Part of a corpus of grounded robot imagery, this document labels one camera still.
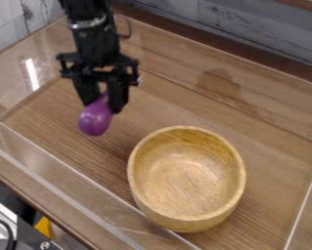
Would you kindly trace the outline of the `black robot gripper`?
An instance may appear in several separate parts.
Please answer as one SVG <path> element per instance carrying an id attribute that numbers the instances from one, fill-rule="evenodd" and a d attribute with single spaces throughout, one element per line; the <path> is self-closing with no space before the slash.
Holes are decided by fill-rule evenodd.
<path id="1" fill-rule="evenodd" d="M 109 106 L 120 113 L 128 102 L 130 86 L 138 85 L 138 60 L 121 51 L 121 39 L 130 34 L 121 34 L 113 19 L 89 21 L 69 20 L 69 28 L 77 50 L 59 53 L 61 74 L 74 78 L 74 87 L 81 102 L 89 106 L 101 96 L 97 81 L 107 81 Z"/>

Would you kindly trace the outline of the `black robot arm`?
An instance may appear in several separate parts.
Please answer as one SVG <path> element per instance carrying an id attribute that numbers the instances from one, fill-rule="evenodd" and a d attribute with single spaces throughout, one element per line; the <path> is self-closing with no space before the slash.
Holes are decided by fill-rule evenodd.
<path id="1" fill-rule="evenodd" d="M 130 98 L 130 86 L 140 84 L 136 58 L 121 51 L 121 39 L 129 39 L 117 29 L 110 0 L 59 0 L 67 15 L 77 50 L 59 53 L 61 75 L 71 78 L 82 104 L 89 106 L 103 96 L 99 83 L 107 86 L 109 107 L 120 113 Z"/>

